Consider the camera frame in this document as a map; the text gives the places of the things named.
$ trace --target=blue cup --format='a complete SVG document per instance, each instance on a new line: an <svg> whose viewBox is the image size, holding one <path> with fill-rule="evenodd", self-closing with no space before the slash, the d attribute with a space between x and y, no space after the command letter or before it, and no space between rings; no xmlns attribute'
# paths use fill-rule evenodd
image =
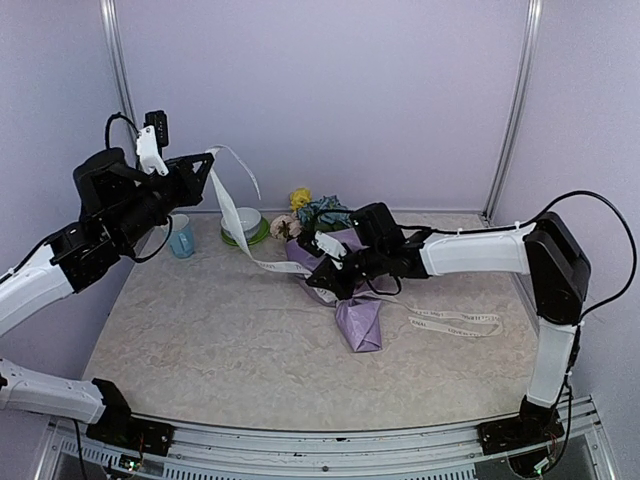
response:
<svg viewBox="0 0 640 480"><path fill-rule="evenodd" d="M193 238L193 230L191 230L191 224L189 223L189 217L182 213L171 215L173 220L173 230L169 235L169 247L171 252L177 258L188 258L195 252L195 240ZM169 230L169 225L163 225L162 229L166 232Z"/></svg>

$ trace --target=green plate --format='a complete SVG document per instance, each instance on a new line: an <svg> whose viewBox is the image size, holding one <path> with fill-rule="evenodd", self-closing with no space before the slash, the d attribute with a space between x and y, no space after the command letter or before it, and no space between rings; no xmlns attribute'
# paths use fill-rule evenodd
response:
<svg viewBox="0 0 640 480"><path fill-rule="evenodd" d="M229 235L224 233L224 230L222 230L222 227L220 227L220 236L222 237L222 241L227 245L231 245L233 247L238 246L238 244L233 238L231 238ZM261 241L263 241L268 236L269 236L269 222L267 222L266 218L262 217L262 220L260 221L260 230L258 230L258 233L256 233L253 237L247 240L247 244L255 245L256 243L260 243Z"/></svg>

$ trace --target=marble table surface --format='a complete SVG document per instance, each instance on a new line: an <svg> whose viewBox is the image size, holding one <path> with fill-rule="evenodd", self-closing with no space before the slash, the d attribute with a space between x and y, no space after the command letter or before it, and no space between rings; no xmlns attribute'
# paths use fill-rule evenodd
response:
<svg viewBox="0 0 640 480"><path fill-rule="evenodd" d="M508 274L406 280L399 296L425 309L498 314L500 335L422 330L406 309L384 304L383 349L352 353L333 308L316 304L294 278L264 271L224 244L219 215L190 218L196 253L178 260L165 248L133 268L85 372L114 381L134 412L220 426L354 431L518 410L536 336ZM482 226L475 215L396 218ZM154 232L143 253L162 235ZM285 259L282 242L272 238L252 252L260 260Z"/></svg>

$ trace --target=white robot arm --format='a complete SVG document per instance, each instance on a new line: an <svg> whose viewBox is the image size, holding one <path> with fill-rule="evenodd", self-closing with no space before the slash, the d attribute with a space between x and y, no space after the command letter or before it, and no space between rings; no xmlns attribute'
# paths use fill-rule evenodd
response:
<svg viewBox="0 0 640 480"><path fill-rule="evenodd" d="M556 404L578 352L591 267L560 217L548 212L523 225L442 232L397 225L387 206L375 203L350 218L362 250L351 252L322 233L298 239L310 253L327 254L307 284L339 299L386 274L396 281L456 272L531 276L540 325L535 369L518 417L481 425L481 440L485 453L493 454L562 436ZM403 230L416 233L405 238Z"/></svg>
<svg viewBox="0 0 640 480"><path fill-rule="evenodd" d="M43 239L15 268L0 277L0 336L38 310L100 280L121 257L137 263L134 247L177 207L197 205L214 158L196 154L167 160L164 112L151 112L139 132L141 170L127 166L120 148L108 148L75 169L82 201L80 218ZM172 427L131 417L109 381L73 381L34 372L0 359L0 409L17 409L89 424L91 438L166 455Z"/></svg>

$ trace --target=white ribbon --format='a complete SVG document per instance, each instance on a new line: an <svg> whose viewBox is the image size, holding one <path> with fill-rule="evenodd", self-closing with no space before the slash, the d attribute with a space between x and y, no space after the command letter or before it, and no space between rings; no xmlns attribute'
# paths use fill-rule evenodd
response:
<svg viewBox="0 0 640 480"><path fill-rule="evenodd" d="M256 180L255 175L249 169L249 167L242 160L240 160L238 155L236 155L233 150L224 145L216 145L215 147L207 150L207 153L210 153L215 158L215 154L218 153L222 148L227 149L233 155L236 161L238 161L238 163L240 163L240 165L244 167L244 169L251 177L254 187L256 188L258 198L260 198L260 190L258 188L258 181ZM258 265L260 268L263 268L264 270L276 273L294 273L297 275L304 275L305 277L311 276L311 271L300 265L298 262L263 262L261 260L257 260L251 254L249 245L247 244L247 239L245 238L244 232L242 230L242 224L240 222L240 216L238 215L238 209L236 208L231 195L229 195L227 189L224 188L224 185L222 185L220 178L218 178L218 175L215 172L215 165L216 163L214 162L210 172L211 180L213 181L213 187L216 192L216 197L218 198L218 203L220 204L220 210L222 210L222 216L227 223L229 233L231 233L231 236L238 244L240 249L253 261L253 263ZM316 288L315 291L318 296L320 296L326 302L332 302L336 300L335 295L328 290Z"/></svg>
<svg viewBox="0 0 640 480"><path fill-rule="evenodd" d="M376 295L373 292L363 293L362 296L376 298L383 302L392 303L394 305L400 305L406 308L411 313L415 313L420 317L438 318L440 320L459 320L464 323L470 323L474 325L492 325L495 328L489 333L480 333L473 330L467 330L464 328L452 327L444 323L433 322L426 320L425 318L418 318L409 316L409 321L414 327L422 328L424 330L432 330L434 332L448 333L449 335L456 335L458 337L495 337L500 335L504 331L504 326L500 321L500 316L492 313L464 313L464 312L449 312L449 311L437 311L437 310L425 310L422 308L415 308L401 302L395 298L382 297Z"/></svg>
<svg viewBox="0 0 640 480"><path fill-rule="evenodd" d="M247 164L245 164L231 148L227 147L226 145L216 145L215 147L212 147L209 150L207 150L206 153L210 153L215 158L215 155L222 149L228 150L229 153L231 153L231 155L236 159L236 161L246 170L246 172L251 177L251 181L253 182L253 185L256 189L258 198L261 198L260 188L258 187L258 181L255 175L253 174L251 169L247 166ZM238 210L235 206L235 203L233 202L233 199L231 198L231 195L229 195L229 192L227 192L227 189L224 188L224 185L222 185L220 178L218 178L218 175L215 172L215 166L216 166L216 163L214 162L213 167L211 168L210 176L211 176L211 180L213 181L213 187L216 192L216 197L218 198L220 210L222 210L222 216L224 217L227 223L229 233L231 233L231 236L233 237L235 242L238 244L240 249L256 265L258 265L260 268L263 268L264 270L268 270L270 272L276 272L276 273L293 273L293 274L309 277L311 275L311 271L309 271L307 268L300 265L298 262L290 262L290 261L263 262L261 260L256 260L254 258L254 256L251 254L251 251L249 250L247 239L244 236L244 232L242 230L242 223L240 222L240 216L238 215ZM333 294L333 292L330 292L328 290L324 290L321 288L316 288L314 290L318 294L318 296L322 298L322 300L324 300L326 303L331 303L336 300L336 296ZM414 308L396 299L375 295L373 292L363 292L358 296L376 298L378 300L400 305L406 308L407 310L409 310L410 312L416 315L419 315L420 317L453 319L453 320L460 320L465 323L471 323L476 325L494 325L496 327L490 333L482 334L482 333L474 332L471 330L465 330L463 328L455 328L442 323L432 322L430 320L425 320L424 318L417 318L412 316L409 317L409 320L411 321L411 324L413 326L418 328L423 328L426 330L448 333L450 335L456 335L461 337L493 337L496 335L500 335L503 331L503 326L502 326L502 323L500 322L500 317L498 315L472 314L472 313L462 313L462 312L439 312L435 310L425 310L421 308Z"/></svg>

